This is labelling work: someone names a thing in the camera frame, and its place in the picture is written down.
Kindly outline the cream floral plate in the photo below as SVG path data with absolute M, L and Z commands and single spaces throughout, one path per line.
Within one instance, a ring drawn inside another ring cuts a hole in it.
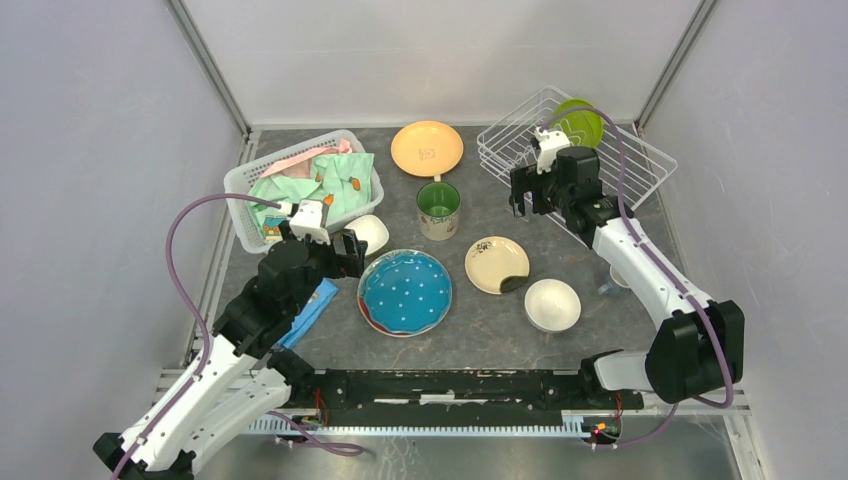
M 464 267 L 466 276 L 479 290 L 502 295 L 524 285 L 530 274 L 525 250 L 514 240 L 489 236 L 468 249 Z

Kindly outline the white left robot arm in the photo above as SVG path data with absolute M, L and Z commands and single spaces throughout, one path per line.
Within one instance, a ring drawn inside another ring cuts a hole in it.
M 177 382 L 134 425 L 104 433 L 93 450 L 114 479 L 191 479 L 250 423 L 285 403 L 306 405 L 315 370 L 278 350 L 324 279 L 358 278 L 366 242 L 350 229 L 324 238 L 290 230 L 203 334 Z

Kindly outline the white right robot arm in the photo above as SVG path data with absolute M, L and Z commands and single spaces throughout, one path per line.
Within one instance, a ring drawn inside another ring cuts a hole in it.
M 564 147 L 547 165 L 509 174 L 509 203 L 517 216 L 532 202 L 536 214 L 558 213 L 567 230 L 605 260 L 640 300 L 656 327 L 645 352 L 615 351 L 583 361 L 580 400 L 602 408 L 618 390 L 655 393 L 666 403 L 705 402 L 723 390 L 717 408 L 729 407 L 743 375 L 745 317 L 732 300 L 718 302 L 695 287 L 656 249 L 618 195 L 607 195 L 600 160 L 589 147 Z

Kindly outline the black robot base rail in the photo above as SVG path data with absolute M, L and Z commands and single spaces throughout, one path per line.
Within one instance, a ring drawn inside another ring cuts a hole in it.
M 292 387 L 287 408 L 319 409 L 331 427 L 542 427 L 644 406 L 581 370 L 317 370 L 290 350 L 267 365 Z

